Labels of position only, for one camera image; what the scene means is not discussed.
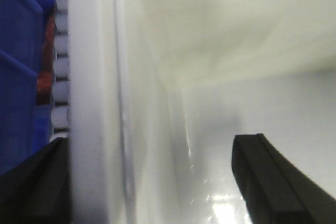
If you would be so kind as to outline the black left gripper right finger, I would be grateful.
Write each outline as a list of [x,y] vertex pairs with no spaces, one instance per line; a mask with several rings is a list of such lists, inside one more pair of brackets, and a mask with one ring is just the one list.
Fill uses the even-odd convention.
[[335,223],[335,199],[263,134],[236,135],[231,166],[252,223]]

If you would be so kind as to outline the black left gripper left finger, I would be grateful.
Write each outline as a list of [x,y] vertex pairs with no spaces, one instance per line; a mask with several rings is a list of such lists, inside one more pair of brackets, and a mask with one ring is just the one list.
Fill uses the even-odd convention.
[[59,137],[1,175],[1,223],[71,223],[69,140]]

